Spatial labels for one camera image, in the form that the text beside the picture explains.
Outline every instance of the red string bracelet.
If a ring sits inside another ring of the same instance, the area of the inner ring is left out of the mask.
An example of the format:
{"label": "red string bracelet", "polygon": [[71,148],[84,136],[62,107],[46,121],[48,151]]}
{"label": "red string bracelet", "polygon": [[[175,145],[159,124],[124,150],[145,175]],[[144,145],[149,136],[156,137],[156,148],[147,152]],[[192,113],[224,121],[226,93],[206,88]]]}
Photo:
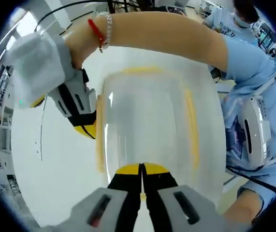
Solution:
{"label": "red string bracelet", "polygon": [[87,21],[94,34],[97,35],[99,38],[99,50],[102,53],[102,46],[104,42],[103,34],[99,31],[98,27],[95,25],[94,21],[91,18],[89,18]]}

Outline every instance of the pearl bracelet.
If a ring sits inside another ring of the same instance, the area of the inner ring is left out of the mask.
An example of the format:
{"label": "pearl bracelet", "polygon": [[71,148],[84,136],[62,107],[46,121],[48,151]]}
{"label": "pearl bracelet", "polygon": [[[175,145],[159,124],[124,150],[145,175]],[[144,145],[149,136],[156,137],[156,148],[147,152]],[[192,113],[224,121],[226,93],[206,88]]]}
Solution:
{"label": "pearl bracelet", "polygon": [[100,52],[102,53],[103,49],[107,49],[110,46],[111,37],[112,37],[113,21],[112,21],[112,16],[109,12],[100,12],[98,15],[103,15],[107,19],[107,22],[108,22],[106,39],[103,42],[102,47],[99,48]]}

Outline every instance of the black cable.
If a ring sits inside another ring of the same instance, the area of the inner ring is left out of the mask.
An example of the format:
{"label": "black cable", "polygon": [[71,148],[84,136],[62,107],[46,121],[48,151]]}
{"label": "black cable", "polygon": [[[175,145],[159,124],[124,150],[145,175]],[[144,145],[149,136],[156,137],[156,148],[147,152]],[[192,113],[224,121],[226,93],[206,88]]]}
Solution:
{"label": "black cable", "polygon": [[[70,4],[67,4],[67,5],[64,5],[64,6],[61,6],[61,7],[58,7],[56,8],[55,10],[52,10],[50,11],[49,13],[47,13],[45,16],[43,16],[37,23],[36,25],[36,28],[35,28],[35,32],[37,32],[37,27],[42,23],[43,20],[45,20],[49,15],[57,12],[57,11],[60,11],[64,8],[67,8],[69,6],[74,6],[74,5],[78,5],[78,4],[82,4],[82,3],[89,3],[89,2],[107,2],[108,5],[111,3],[118,3],[118,4],[124,4],[124,2],[120,2],[120,1],[111,1],[111,0],[107,0],[107,1],[102,1],[102,0],[85,0],[85,1],[78,1],[78,2],[73,2],[73,3],[70,3]],[[139,6],[135,5],[135,4],[131,4],[131,3],[126,3],[126,5],[128,6],[132,6],[132,7],[136,7],[136,8],[139,8]]]}
{"label": "black cable", "polygon": [[115,9],[116,5],[118,5],[118,6],[119,6],[119,8],[121,8],[121,9],[125,9],[125,7],[124,7],[124,6],[122,6],[122,5],[121,5],[121,4],[119,4],[119,3],[114,3],[114,9]]}
{"label": "black cable", "polygon": [[264,166],[260,166],[260,167],[256,168],[255,170],[248,170],[248,169],[244,169],[244,168],[237,168],[237,167],[226,165],[226,168],[232,168],[232,169],[235,169],[238,171],[249,172],[249,173],[255,173],[255,172],[259,171],[260,169],[262,169],[263,167]]}
{"label": "black cable", "polygon": [[111,14],[115,14],[115,4],[114,4],[114,7],[113,7],[113,1],[112,0],[107,0],[107,2],[108,2],[109,12]]}
{"label": "black cable", "polygon": [[275,187],[275,186],[269,185],[269,184],[267,184],[267,183],[265,183],[265,182],[263,182],[263,181],[257,180],[257,179],[255,179],[255,178],[253,178],[253,177],[249,177],[249,176],[244,175],[244,174],[242,174],[242,173],[238,173],[237,171],[235,171],[235,170],[233,170],[233,169],[231,169],[231,168],[229,168],[229,167],[226,167],[226,168],[227,168],[230,172],[232,172],[232,173],[234,173],[234,174],[236,174],[236,175],[239,175],[239,176],[241,176],[241,177],[244,177],[244,178],[246,178],[246,179],[248,179],[248,180],[250,180],[250,181],[252,181],[252,182],[254,182],[254,183],[258,184],[258,185],[261,185],[261,186],[263,186],[263,187],[265,187],[265,188],[267,188],[267,189],[273,191],[274,193],[276,193],[276,187]]}
{"label": "black cable", "polygon": [[126,0],[124,0],[124,7],[125,7],[125,12],[128,12],[127,1]]}

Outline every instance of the gray gripper housing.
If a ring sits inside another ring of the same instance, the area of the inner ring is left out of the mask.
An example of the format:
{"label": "gray gripper housing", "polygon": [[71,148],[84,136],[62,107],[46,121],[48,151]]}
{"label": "gray gripper housing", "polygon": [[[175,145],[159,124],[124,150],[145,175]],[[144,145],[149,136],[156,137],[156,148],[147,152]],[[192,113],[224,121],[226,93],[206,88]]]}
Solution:
{"label": "gray gripper housing", "polygon": [[[71,95],[73,102],[75,104],[80,115],[91,114],[96,110],[96,91],[94,89],[86,88],[84,90],[82,71],[76,70],[74,76],[67,80],[63,85],[67,88],[68,93]],[[64,117],[71,117],[72,114],[64,102],[64,97],[62,97],[59,87],[53,89],[48,94],[49,97],[53,99],[58,110],[64,115]]]}
{"label": "gray gripper housing", "polygon": [[[173,232],[245,232],[249,226],[228,222],[215,206],[188,186],[159,190],[168,212]],[[57,226],[38,232],[115,232],[118,215],[127,192],[99,188],[72,208],[70,218]],[[98,227],[90,225],[98,207],[108,201]]]}

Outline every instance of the white device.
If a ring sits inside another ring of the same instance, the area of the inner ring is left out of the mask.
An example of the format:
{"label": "white device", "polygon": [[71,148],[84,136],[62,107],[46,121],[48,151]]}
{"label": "white device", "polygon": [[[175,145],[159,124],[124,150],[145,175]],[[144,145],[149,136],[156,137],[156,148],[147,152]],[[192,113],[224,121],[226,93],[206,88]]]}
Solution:
{"label": "white device", "polygon": [[269,152],[268,141],[271,139],[270,123],[268,121],[263,97],[261,94],[271,86],[275,78],[258,88],[253,96],[245,102],[238,116],[241,128],[245,131],[248,160],[251,168],[276,163]]}

